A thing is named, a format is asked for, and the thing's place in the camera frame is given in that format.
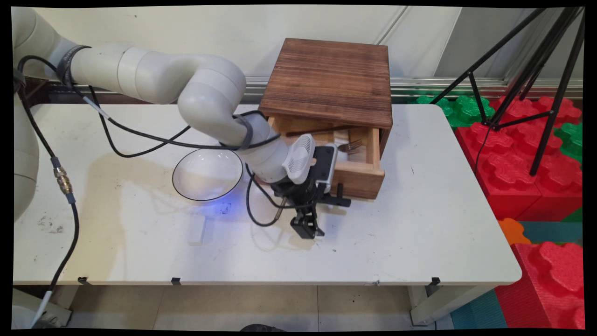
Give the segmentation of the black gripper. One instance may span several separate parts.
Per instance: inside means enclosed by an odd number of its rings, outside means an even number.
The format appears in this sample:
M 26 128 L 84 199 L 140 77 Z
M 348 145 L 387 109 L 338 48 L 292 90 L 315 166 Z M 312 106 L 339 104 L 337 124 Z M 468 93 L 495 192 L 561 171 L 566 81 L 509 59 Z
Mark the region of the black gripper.
M 294 184 L 290 180 L 281 180 L 271 183 L 275 196 L 286 198 L 286 205 L 275 204 L 277 209 L 298 209 L 296 216 L 291 221 L 291 227 L 302 239 L 314 239 L 324 236 L 319 227 L 316 204 L 332 205 L 332 197 L 324 193 L 326 183 L 316 183 L 315 180 L 306 180 L 302 184 Z

